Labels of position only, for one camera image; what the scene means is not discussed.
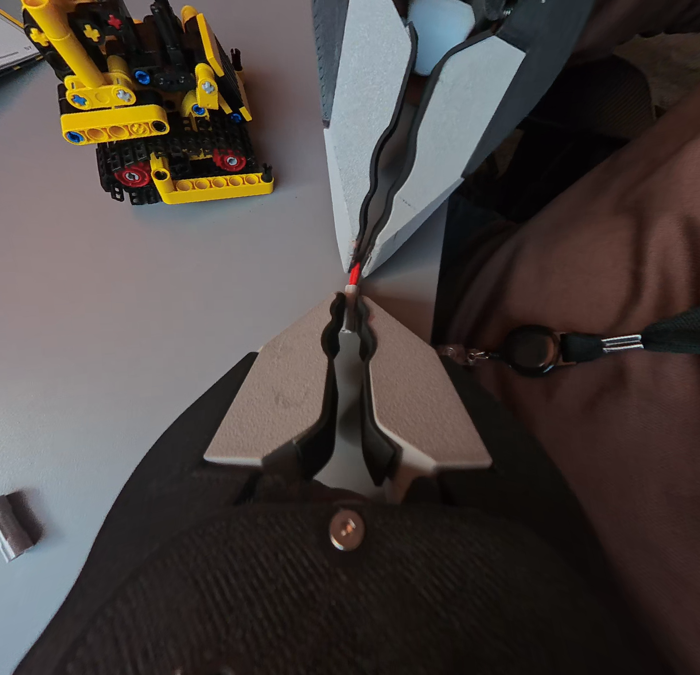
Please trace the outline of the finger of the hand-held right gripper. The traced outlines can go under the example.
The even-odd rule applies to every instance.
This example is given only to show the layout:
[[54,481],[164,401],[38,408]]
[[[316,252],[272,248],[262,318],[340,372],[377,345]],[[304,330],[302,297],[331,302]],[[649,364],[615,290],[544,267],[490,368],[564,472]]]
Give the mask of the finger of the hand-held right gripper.
[[410,128],[405,162],[362,258],[363,277],[386,262],[462,184],[525,56],[490,34],[460,44],[440,61]]
[[380,156],[398,127],[418,35],[394,0],[323,1],[323,138],[339,255],[351,272],[381,263],[375,244],[391,207],[370,226]]

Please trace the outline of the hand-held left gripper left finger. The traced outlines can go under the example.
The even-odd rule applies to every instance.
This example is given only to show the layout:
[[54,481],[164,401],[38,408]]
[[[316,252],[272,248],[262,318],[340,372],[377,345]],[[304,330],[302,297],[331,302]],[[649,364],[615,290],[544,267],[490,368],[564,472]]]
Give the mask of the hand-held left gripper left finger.
[[204,458],[312,480],[335,450],[335,358],[346,298],[331,294],[264,345]]

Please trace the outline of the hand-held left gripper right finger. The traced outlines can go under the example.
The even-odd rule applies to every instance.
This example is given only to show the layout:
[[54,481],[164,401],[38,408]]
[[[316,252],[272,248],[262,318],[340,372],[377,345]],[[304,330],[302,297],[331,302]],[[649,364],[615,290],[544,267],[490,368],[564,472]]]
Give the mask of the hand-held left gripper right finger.
[[418,478],[490,469],[493,461],[437,352],[371,299],[358,296],[361,437],[365,465],[386,500]]

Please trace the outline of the yellow black lego vehicle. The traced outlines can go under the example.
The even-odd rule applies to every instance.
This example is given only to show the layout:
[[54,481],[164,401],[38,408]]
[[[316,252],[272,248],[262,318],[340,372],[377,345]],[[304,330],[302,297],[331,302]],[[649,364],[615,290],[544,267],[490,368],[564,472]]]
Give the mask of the yellow black lego vehicle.
[[103,191],[132,205],[267,195],[248,124],[240,51],[203,13],[153,0],[21,0],[25,35],[59,79],[62,137],[95,146]]

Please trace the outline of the lego instruction booklet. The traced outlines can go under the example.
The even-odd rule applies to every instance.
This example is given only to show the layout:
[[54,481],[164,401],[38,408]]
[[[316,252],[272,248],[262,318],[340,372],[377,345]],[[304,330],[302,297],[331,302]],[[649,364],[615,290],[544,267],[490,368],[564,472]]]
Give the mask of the lego instruction booklet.
[[1,9],[1,78],[41,61],[43,56],[26,37],[22,21]]

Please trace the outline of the black badge reel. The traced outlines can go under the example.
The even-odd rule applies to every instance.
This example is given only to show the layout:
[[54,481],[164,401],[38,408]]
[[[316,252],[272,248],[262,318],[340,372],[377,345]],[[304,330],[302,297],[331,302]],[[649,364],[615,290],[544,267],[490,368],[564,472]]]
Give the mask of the black badge reel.
[[505,336],[497,355],[516,373],[541,377],[561,363],[561,336],[544,326],[519,326]]

